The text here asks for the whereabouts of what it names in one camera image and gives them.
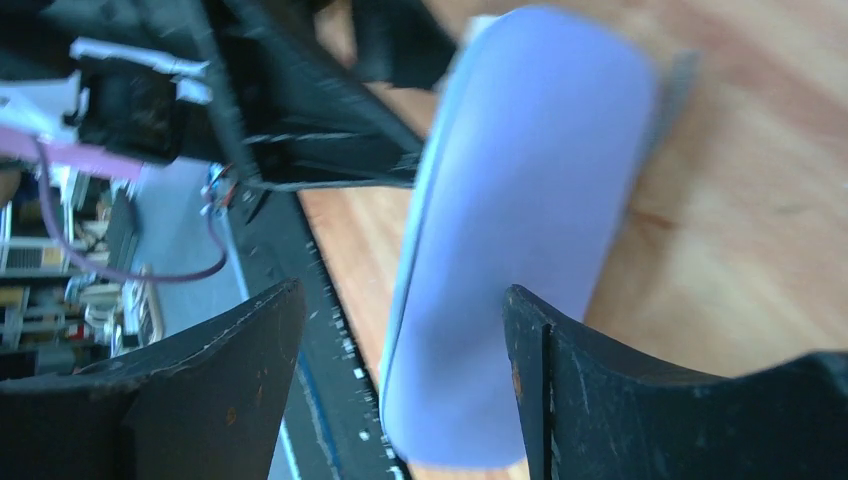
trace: wood grain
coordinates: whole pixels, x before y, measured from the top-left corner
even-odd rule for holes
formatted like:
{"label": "wood grain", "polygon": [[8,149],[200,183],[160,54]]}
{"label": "wood grain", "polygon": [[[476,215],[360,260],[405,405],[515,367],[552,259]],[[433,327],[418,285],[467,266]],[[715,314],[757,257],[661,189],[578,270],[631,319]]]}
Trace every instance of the wood grain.
{"label": "wood grain", "polygon": [[[458,34],[471,15],[523,3],[429,5]],[[587,323],[721,375],[848,348],[848,3],[556,3],[621,32],[660,65],[684,48],[705,60],[690,108],[639,181]],[[344,44],[339,51],[353,55]],[[426,130],[432,96],[380,91]],[[409,192],[302,198],[376,373]],[[421,480],[527,478],[521,464],[414,470]]]}

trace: cable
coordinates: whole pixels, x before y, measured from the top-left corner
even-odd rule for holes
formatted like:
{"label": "cable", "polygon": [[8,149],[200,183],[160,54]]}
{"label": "cable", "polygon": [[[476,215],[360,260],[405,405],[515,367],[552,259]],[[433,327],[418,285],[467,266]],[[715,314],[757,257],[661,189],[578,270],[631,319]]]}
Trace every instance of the cable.
{"label": "cable", "polygon": [[85,255],[79,253],[73,245],[71,245],[58,227],[59,222],[56,220],[56,210],[54,209],[53,201],[50,198],[50,160],[47,158],[47,152],[45,151],[44,144],[41,143],[37,136],[33,136],[33,141],[35,142],[36,152],[38,153],[38,163],[41,169],[41,176],[38,179],[38,198],[41,203],[41,215],[44,219],[44,226],[47,227],[47,233],[50,237],[59,243],[59,246],[62,250],[64,250],[65,254],[74,265],[82,268],[83,270],[95,272],[97,275],[107,280],[121,283],[131,281],[151,283],[185,283],[210,277],[221,271],[221,269],[224,268],[224,265],[227,264],[227,247],[215,232],[215,226],[213,224],[214,208],[212,208],[211,205],[207,205],[208,208],[206,208],[205,211],[206,226],[209,230],[209,237],[221,251],[221,258],[214,265],[205,270],[183,275],[144,275],[117,270],[99,265],[96,262],[89,260],[85,257]]}

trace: gray floor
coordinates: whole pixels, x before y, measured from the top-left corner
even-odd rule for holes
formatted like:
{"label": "gray floor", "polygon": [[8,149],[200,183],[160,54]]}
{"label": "gray floor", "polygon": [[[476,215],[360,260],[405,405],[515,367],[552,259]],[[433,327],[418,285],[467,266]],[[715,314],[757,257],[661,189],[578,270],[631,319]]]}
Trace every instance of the gray floor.
{"label": "gray floor", "polygon": [[[148,263],[157,274],[179,274],[204,269],[218,260],[209,239],[206,220],[200,215],[200,188],[208,166],[179,159],[162,169],[146,168],[136,206],[142,228],[136,267]],[[222,238],[231,239],[229,225],[219,222]],[[193,283],[157,287],[165,334],[173,335],[223,313],[247,299],[247,289],[230,245],[230,260],[221,272]],[[280,428],[270,480],[297,480],[300,475],[288,447],[284,425]]]}

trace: wooden table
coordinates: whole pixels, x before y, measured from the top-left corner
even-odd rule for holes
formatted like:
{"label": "wooden table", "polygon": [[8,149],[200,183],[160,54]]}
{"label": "wooden table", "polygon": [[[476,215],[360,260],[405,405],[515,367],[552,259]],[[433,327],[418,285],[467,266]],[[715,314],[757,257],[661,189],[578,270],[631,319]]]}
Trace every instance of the wooden table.
{"label": "wooden table", "polygon": [[[430,6],[458,34],[471,15],[523,3]],[[704,52],[695,97],[639,181],[587,323],[720,375],[811,349],[848,348],[848,3],[556,3],[623,33],[660,64],[683,48]],[[432,96],[387,95],[426,129]],[[376,378],[409,192],[323,190],[302,198]],[[524,465],[415,473],[527,478]]]}

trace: pink object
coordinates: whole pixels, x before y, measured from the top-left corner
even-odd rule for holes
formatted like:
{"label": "pink object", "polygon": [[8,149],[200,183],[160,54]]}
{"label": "pink object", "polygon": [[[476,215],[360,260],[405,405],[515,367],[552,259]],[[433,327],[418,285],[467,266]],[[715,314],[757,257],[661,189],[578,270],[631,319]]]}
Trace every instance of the pink object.
{"label": "pink object", "polygon": [[[102,147],[61,142],[45,146],[53,163],[73,167],[92,177],[137,181],[141,175],[141,162],[107,152]],[[0,127],[0,153],[28,162],[38,161],[32,135],[8,127]]]}

